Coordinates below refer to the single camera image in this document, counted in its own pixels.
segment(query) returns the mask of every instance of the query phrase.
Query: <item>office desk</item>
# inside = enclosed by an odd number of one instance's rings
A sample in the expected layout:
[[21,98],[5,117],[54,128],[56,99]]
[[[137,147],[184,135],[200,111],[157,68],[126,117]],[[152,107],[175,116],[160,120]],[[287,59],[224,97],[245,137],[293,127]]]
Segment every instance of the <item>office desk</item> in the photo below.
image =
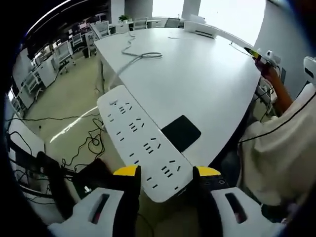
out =
[[[238,127],[256,90],[260,72],[253,60],[221,37],[176,28],[132,34],[136,39],[128,52],[160,52],[163,57],[141,59],[119,78],[159,129],[185,115],[201,136],[182,154],[193,166],[210,165]],[[95,42],[102,63],[114,72],[132,59],[121,54],[129,39],[121,34]]]

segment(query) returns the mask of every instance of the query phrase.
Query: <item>floor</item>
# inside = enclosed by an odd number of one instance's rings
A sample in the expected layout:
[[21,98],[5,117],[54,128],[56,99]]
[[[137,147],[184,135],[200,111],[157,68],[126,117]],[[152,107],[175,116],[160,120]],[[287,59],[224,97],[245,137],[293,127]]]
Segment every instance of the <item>floor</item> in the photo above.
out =
[[[96,89],[98,58],[93,56],[86,59],[80,54],[79,52],[76,56],[76,66],[71,65],[68,73],[58,75],[56,81],[32,105],[27,112],[27,119],[65,118],[98,114],[96,108],[96,101],[99,97],[99,92]],[[255,116],[260,119],[264,112],[265,107],[258,102]],[[69,163],[71,158],[78,153],[79,146],[85,142],[88,131],[96,129],[96,125],[92,121],[93,118],[99,117],[91,116],[64,120],[48,119],[28,121],[26,124],[36,135],[44,140],[46,153],[50,157],[60,163],[62,159]],[[105,152],[100,158],[114,172],[118,168],[123,167],[124,164],[107,133],[102,132],[101,136]],[[95,146],[92,149],[98,153],[101,147]],[[95,159],[95,156],[85,145],[79,150],[78,156],[74,158],[69,168],[73,169],[77,164],[89,164]],[[79,171],[84,166],[79,165],[77,168],[77,171]],[[68,182],[68,186],[75,199],[79,200],[71,182]],[[185,195],[173,197],[164,203],[155,203],[142,191],[139,200],[139,213],[155,229],[155,236],[198,236],[197,213]],[[151,236],[149,225],[141,217],[137,220],[136,236]]]

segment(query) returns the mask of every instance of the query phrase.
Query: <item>tangled cables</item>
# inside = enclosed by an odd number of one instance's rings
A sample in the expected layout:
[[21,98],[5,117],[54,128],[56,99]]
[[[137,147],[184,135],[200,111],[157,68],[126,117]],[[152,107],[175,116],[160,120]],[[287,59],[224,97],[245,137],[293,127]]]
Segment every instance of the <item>tangled cables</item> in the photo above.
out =
[[[82,143],[82,144],[78,147],[78,151],[77,151],[76,155],[74,155],[74,156],[71,158],[71,160],[70,160],[69,163],[67,163],[64,158],[62,159],[62,161],[61,161],[61,163],[62,163],[62,168],[65,168],[65,169],[67,169],[67,170],[69,170],[69,171],[74,171],[74,172],[76,172],[78,166],[87,166],[87,164],[76,164],[76,165],[74,166],[74,169],[73,169],[73,170],[66,168],[66,166],[71,166],[71,165],[73,164],[73,161],[74,161],[74,159],[79,155],[81,148],[84,147],[85,144],[87,144],[87,143],[88,143],[87,146],[88,146],[89,151],[91,151],[93,154],[96,155],[96,156],[95,156],[95,159],[99,158],[99,157],[104,153],[105,148],[104,148],[104,144],[103,144],[102,137],[101,137],[102,132],[105,131],[105,130],[102,129],[103,123],[102,123],[102,121],[98,120],[97,118],[93,118],[92,121],[93,121],[93,123],[97,126],[97,128],[94,129],[94,130],[88,131],[88,134],[89,134],[89,135],[88,135],[87,138],[85,139],[85,142]],[[100,150],[99,152],[95,152],[95,151],[92,149],[92,146],[94,146],[94,147],[99,147],[99,146],[101,146],[101,150]]]

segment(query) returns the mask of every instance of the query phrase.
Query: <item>white shirt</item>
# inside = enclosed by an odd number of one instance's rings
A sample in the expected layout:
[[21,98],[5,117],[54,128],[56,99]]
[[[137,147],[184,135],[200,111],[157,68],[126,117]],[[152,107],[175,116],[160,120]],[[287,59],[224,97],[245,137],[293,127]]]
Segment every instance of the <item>white shirt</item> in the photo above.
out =
[[[279,118],[255,122],[241,140],[269,132],[287,121],[316,92],[312,84]],[[273,133],[242,143],[243,179],[264,204],[300,198],[316,181],[316,97],[287,124]]]

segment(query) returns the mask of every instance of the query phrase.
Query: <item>power outlet socket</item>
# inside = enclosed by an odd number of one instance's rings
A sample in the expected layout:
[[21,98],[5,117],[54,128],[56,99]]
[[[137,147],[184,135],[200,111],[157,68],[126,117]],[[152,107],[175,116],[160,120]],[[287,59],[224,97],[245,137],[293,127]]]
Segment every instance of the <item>power outlet socket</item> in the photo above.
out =
[[142,186],[153,201],[166,201],[191,181],[192,165],[173,147],[125,86],[117,86],[101,96],[97,105],[124,163],[141,166]]

